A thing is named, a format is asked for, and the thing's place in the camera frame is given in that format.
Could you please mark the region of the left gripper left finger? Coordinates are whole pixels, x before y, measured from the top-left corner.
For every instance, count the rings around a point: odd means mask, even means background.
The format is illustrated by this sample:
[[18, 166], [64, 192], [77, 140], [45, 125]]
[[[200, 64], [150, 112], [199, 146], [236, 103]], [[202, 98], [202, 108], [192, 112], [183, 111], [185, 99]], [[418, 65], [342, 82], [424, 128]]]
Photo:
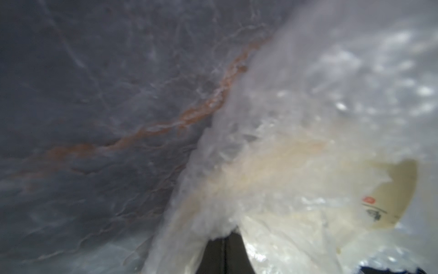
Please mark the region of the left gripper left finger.
[[224, 273], [224, 238], [208, 242], [196, 274]]

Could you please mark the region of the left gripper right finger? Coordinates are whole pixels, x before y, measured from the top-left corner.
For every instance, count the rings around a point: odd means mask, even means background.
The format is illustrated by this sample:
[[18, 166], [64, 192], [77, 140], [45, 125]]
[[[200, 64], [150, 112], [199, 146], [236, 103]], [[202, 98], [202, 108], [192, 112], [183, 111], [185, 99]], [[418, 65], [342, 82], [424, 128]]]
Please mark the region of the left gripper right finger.
[[232, 232], [224, 240], [224, 273], [255, 274], [242, 236], [237, 232]]

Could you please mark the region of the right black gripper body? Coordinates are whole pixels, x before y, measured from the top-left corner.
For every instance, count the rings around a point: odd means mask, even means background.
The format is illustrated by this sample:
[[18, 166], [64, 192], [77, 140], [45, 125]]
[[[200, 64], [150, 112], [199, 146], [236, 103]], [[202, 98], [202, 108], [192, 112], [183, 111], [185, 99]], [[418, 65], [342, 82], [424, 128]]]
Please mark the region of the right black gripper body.
[[376, 269], [371, 267], [362, 267], [358, 274], [426, 274], [421, 268], [415, 269], [413, 272], [407, 270], [393, 271], [390, 269]]

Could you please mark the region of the cream beige plate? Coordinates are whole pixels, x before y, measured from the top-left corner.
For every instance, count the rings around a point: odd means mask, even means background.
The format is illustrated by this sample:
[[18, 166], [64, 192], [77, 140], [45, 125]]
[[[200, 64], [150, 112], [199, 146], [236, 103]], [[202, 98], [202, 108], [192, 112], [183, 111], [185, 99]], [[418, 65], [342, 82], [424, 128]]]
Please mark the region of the cream beige plate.
[[411, 204], [417, 186], [417, 161], [380, 163], [389, 180], [362, 199], [362, 206], [373, 220], [373, 229], [394, 228]]

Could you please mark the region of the bubble wrap sheet pile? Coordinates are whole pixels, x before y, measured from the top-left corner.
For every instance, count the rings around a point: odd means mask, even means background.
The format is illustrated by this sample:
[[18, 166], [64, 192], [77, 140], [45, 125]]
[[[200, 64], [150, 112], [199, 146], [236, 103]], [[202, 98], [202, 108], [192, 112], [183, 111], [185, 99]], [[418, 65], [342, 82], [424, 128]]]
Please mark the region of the bubble wrap sheet pile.
[[[417, 161], [394, 228], [362, 199]], [[438, 3], [313, 1], [257, 51], [179, 178], [142, 272], [237, 229], [258, 274], [438, 271]]]

